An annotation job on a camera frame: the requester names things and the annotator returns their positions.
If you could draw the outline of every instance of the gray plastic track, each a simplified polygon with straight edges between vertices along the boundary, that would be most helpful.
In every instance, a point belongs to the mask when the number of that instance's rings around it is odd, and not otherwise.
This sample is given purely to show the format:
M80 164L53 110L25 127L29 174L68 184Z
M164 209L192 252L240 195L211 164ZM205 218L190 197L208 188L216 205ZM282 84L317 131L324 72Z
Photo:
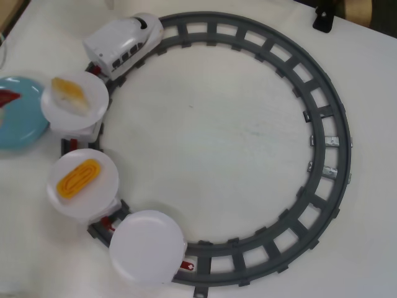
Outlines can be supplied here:
M318 244L318 239L327 228L332 219L339 213L339 205L344 195L350 173L350 132L347 124L344 106L337 95L331 80L308 53L276 30L245 17L223 14L219 12L188 12L162 17L164 28L175 26L178 35L164 39L158 47L139 61L135 68L145 64L145 59L151 55L162 55L167 49L180 45L190 47L195 42L206 42L209 46L218 43L230 45L233 50L246 50L255 55L259 62L267 61L277 69L276 73L286 77L293 85L293 93L299 97L306 106L304 118L313 128L314 155L313 167L306 185L297 193L296 203L290 210L285 210L279 220L270 227L263 227L252 236L244 239L231 239L226 243L212 244L209 242L189 243L187 256L197 257L197 273L179 271L174 282L195 286L195 297L206 297L208 287L227 286L238 284L246 286L250 281L261 278L274 272L282 272L288 265L308 249L313 249ZM202 33L189 33L187 25L193 23L206 23L207 31ZM227 24L237 27L235 36L219 34L218 24ZM259 46L245 38L248 31L254 32L266 38L264 44ZM274 45L284 48L291 54L287 61L281 60L270 50ZM312 75L313 79L303 82L293 70L301 63ZM112 93L116 87L121 86L125 77L116 81L108 81L107 87ZM311 91L321 88L329 105L317 107ZM333 117L337 136L339 137L337 177L334 187L327 200L315 194L319 185L325 159L325 138L322 118ZM321 212L316 222L307 229L298 218L303 211L312 204ZM287 229L291 229L298 237L298 241L282 253L277 248L274 239ZM268 261L247 268L243 253L258 247L263 247L267 252ZM227 273L211 273L211 260L218 256L232 256L234 271Z

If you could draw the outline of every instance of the toy train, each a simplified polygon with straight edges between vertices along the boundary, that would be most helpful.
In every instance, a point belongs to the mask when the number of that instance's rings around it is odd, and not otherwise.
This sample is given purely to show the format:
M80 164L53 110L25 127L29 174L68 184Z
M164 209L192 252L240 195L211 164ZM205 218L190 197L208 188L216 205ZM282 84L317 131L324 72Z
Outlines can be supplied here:
M93 64L115 80L152 51L163 33L158 17L139 13L109 22L86 38L83 45Z

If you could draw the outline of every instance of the white tablecloth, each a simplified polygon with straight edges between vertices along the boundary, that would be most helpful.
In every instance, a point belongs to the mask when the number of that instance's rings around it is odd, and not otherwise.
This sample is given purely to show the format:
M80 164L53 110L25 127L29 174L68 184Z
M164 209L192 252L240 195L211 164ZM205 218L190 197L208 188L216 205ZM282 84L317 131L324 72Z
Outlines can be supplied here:
M48 84L62 72L83 70L89 60L81 40L141 11L229 12L279 30L327 72L354 139L352 182L319 245L282 274L248 287L211 288L209 297L394 297L397 40L338 18L323 34L311 27L312 8L288 0L119 0L114 11L99 0L33 0L9 36L0 75ZM118 166L120 197L133 210L167 213L189 240L225 241L270 225L308 177L312 149L303 106L286 81L249 55L200 45L173 49L134 71L113 99L102 144ZM326 129L332 133L332 125ZM0 153L0 292L192 297L193 287L120 280L107 249L47 201L47 175L59 157L60 141L50 132L26 150ZM303 222L315 214L305 216ZM286 248L291 237L276 243ZM260 258L258 251L248 254L248 266ZM214 270L228 268L229 259L213 260Z

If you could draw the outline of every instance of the curved track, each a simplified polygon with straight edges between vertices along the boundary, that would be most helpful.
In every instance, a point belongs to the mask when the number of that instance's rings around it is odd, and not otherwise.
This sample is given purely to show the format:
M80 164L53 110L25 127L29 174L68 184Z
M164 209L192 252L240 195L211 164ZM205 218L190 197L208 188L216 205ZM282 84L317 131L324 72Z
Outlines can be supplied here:
M350 132L347 124L344 106L337 95L331 80L319 65L310 57L308 53L291 41L286 36L276 30L244 17L223 14L219 12L188 12L162 17L161 22L165 29L175 26L178 35L164 39L151 53L147 54L139 61L134 68L139 68L145 64L145 59L157 54L162 55L167 49L176 45L182 48L190 47L196 42L206 42L208 46L215 46L224 43L231 46L231 49L240 51L246 50L255 55L259 62L267 61L277 69L276 73L280 77L286 77L293 85L293 92L299 97L306 106L304 119L311 124L314 135L314 155L310 177L306 185L302 186L297 193L296 203L290 210L285 210L280 214L279 220L270 227L253 233L245 239L231 239L227 243L212 244L209 242L189 243L186 251L187 256L197 257L197 272L189 273L179 271L174 278L174 282L195 286L195 297L206 297L208 287L226 286L238 284L246 286L250 281L261 278L274 272L282 272L288 265L308 249L313 249L318 244L318 239L327 228L332 219L336 218L350 174ZM207 31L201 33L189 33L188 24L206 23ZM218 24L226 24L237 27L236 35L220 34L217 32ZM247 32L254 32L265 38L263 45L257 45L245 39ZM284 48L291 54L287 61L281 60L270 50L277 45ZM293 70L301 63L311 74L312 80L303 82ZM121 86L126 80L125 76L116 81L108 81L106 85L111 94L115 88ZM321 88L329 105L317 107L311 92ZM320 179L324 176L324 160L326 152L326 140L322 118L333 117L339 137L337 175L331 195L327 200L315 194ZM63 140L63 153L67 149L68 142ZM89 144L91 148L100 150L98 141ZM307 229L298 218L303 211L312 204L320 210L320 215L316 222ZM110 216L111 220L116 217L124 218L128 214L128 206L124 203L123 209ZM298 237L298 241L289 249L282 253L277 248L274 239L287 229L291 229ZM111 233L95 223L89 227L89 232L93 237L99 238L107 246L110 244ZM259 265L247 268L244 262L243 253L263 246L269 259ZM232 256L234 271L227 273L211 273L211 259L217 256Z

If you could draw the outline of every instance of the white plate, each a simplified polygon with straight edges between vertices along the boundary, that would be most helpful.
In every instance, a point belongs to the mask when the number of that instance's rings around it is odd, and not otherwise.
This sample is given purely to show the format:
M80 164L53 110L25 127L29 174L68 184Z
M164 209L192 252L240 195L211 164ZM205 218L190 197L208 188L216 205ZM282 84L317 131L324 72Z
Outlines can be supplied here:
M186 249L178 224L155 210L127 216L110 242L110 259L127 281L158 284L171 282Z
M62 198L56 190L58 182L90 158L101 165L98 177L72 199ZM117 191L118 171L114 162L105 153L93 149L79 149L62 156L52 167L47 180L47 194L54 208L75 219L90 219L101 213L114 200Z
M51 87L45 88L42 96L42 110L52 126L67 131L85 129L103 117L109 105L109 92L100 78L86 71L63 74L59 78L75 82L82 87L89 101L90 110L85 116L72 114L56 104L52 98Z

